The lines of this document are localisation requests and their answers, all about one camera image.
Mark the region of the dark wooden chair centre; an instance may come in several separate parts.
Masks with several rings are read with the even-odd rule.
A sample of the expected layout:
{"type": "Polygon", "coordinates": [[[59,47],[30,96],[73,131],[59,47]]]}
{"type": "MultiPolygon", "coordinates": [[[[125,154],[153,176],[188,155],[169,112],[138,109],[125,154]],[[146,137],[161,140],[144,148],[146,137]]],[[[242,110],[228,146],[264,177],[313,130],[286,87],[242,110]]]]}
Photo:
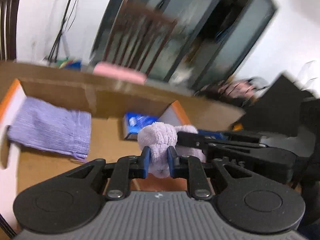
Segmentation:
{"type": "Polygon", "coordinates": [[[138,0],[122,0],[104,50],[103,62],[148,76],[177,25],[175,18],[138,0]]]}

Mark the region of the black paper bag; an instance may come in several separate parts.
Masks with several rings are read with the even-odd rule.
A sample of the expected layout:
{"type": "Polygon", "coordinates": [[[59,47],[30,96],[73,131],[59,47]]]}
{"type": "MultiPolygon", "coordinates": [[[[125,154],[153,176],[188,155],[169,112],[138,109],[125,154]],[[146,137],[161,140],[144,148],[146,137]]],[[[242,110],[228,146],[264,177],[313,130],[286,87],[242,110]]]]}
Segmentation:
{"type": "Polygon", "coordinates": [[[272,132],[295,137],[300,126],[319,132],[319,99],[308,90],[299,89],[285,75],[238,119],[243,129],[272,132]]]}

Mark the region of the blue tissue pack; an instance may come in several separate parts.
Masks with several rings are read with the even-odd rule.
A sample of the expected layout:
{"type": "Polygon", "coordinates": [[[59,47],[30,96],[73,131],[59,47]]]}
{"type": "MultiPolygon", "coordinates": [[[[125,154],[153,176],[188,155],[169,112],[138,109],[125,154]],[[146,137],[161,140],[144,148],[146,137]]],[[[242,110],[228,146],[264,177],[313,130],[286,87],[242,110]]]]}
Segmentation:
{"type": "Polygon", "coordinates": [[[122,119],[124,140],[137,140],[139,131],[158,120],[157,116],[127,112],[122,119]]]}

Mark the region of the red orange cardboard box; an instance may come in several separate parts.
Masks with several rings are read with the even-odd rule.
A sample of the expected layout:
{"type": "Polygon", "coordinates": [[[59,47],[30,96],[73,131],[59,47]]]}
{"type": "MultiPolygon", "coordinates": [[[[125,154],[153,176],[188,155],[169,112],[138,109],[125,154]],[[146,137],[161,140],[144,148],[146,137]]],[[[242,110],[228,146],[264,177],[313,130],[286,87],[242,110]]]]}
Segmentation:
{"type": "Polygon", "coordinates": [[[4,120],[14,116],[25,96],[33,96],[66,109],[79,109],[92,115],[88,160],[103,158],[115,162],[127,155],[139,155],[135,142],[123,140],[122,118],[126,112],[162,115],[170,106],[199,129],[227,130],[244,111],[218,101],[125,83],[124,89],[110,86],[1,76],[1,200],[12,203],[18,193],[37,183],[79,166],[71,157],[9,146],[4,120]]]}

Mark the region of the studio light on stand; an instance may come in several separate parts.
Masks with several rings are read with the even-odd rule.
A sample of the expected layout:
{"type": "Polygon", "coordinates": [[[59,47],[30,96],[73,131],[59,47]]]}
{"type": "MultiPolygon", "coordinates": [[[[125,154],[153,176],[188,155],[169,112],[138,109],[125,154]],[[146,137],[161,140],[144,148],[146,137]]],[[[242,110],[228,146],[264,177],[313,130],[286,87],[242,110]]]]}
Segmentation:
{"type": "Polygon", "coordinates": [[[78,2],[78,0],[74,0],[73,7],[72,7],[70,13],[68,14],[69,7],[71,5],[71,1],[72,0],[67,0],[66,7],[65,7],[65,10],[63,12],[62,19],[61,19],[59,31],[57,33],[57,36],[56,36],[54,42],[53,42],[53,45],[52,45],[51,49],[50,49],[49,55],[47,56],[47,60],[48,60],[48,62],[50,64],[57,62],[57,57],[58,57],[59,50],[60,50],[61,39],[63,37],[63,34],[66,31],[67,23],[69,22],[69,19],[70,19],[71,15],[72,15],[73,11],[75,10],[75,7],[76,7],[77,2],[78,2]]]}

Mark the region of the dark wooden chair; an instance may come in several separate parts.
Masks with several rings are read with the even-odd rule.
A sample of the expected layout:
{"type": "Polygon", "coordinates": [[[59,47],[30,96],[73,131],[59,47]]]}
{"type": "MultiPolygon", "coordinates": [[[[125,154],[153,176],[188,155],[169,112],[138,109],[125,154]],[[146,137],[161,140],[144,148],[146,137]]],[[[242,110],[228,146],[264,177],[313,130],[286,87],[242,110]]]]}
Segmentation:
{"type": "Polygon", "coordinates": [[[16,60],[16,29],[20,0],[1,0],[1,60],[16,60]]]}
{"type": "Polygon", "coordinates": [[[175,18],[138,0],[122,0],[104,50],[103,62],[148,76],[177,25],[175,18]]]}

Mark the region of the dark wooden chair left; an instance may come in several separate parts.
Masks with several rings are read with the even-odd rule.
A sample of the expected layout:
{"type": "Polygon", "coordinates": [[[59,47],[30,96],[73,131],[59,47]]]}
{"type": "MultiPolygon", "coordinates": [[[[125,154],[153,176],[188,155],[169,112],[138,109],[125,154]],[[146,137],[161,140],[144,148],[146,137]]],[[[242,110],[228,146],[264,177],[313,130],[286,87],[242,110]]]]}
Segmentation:
{"type": "Polygon", "coordinates": [[[16,29],[20,0],[1,0],[1,60],[16,60],[16,29]]]}

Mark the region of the lavender knit pouch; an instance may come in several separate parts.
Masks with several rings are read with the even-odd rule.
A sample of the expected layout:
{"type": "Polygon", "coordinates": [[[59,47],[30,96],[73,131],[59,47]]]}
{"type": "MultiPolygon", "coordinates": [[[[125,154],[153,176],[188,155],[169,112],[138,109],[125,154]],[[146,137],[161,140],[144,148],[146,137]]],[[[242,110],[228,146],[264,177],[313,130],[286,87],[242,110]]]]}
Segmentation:
{"type": "Polygon", "coordinates": [[[90,149],[91,118],[88,112],[27,97],[8,129],[8,138],[29,148],[85,160],[90,149]]]}

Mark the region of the black sliding glass door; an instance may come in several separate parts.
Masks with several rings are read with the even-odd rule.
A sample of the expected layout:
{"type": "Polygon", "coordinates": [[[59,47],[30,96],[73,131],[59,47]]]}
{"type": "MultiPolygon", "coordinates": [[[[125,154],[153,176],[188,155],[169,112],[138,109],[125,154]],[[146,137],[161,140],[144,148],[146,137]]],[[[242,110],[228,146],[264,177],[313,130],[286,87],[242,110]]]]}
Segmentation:
{"type": "MultiPolygon", "coordinates": [[[[177,25],[148,78],[198,89],[230,77],[276,12],[272,0],[138,0],[177,25]]],[[[102,61],[122,0],[110,0],[95,38],[91,64],[102,61]]]]}

